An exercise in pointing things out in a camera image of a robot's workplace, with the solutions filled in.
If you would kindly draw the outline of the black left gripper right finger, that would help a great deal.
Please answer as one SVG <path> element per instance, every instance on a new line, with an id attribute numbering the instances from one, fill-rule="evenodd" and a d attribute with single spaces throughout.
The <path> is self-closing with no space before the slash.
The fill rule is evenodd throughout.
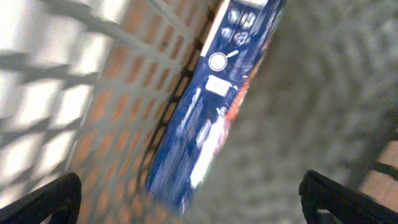
<path id="1" fill-rule="evenodd" d="M 342 223 L 397 223 L 397 212 L 314 170 L 306 171 L 298 194 L 307 223 L 321 222 L 319 210 L 329 211 Z"/>

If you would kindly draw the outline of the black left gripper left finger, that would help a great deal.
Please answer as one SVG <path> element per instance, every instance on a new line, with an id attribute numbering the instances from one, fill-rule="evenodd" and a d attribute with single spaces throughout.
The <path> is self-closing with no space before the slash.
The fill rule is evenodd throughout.
<path id="1" fill-rule="evenodd" d="M 79 176 L 70 172 L 1 209 L 1 224 L 76 224 L 82 199 Z"/>

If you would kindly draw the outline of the grey plastic basket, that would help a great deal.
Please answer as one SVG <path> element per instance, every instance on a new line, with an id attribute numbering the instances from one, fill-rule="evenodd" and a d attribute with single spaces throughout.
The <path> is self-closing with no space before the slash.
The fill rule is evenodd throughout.
<path id="1" fill-rule="evenodd" d="M 313 169 L 396 210 L 396 1 L 288 1 L 185 215 L 149 197 L 219 5 L 2 1 L 1 206 L 76 172 L 79 223 L 303 223 Z"/>

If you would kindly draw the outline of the blue food box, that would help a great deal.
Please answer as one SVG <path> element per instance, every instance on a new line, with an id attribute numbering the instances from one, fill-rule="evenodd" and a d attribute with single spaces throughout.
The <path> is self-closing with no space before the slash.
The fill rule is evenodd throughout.
<path id="1" fill-rule="evenodd" d="M 221 3 L 146 182 L 172 211 L 187 209 L 223 147 L 284 6 L 284 0 Z"/>

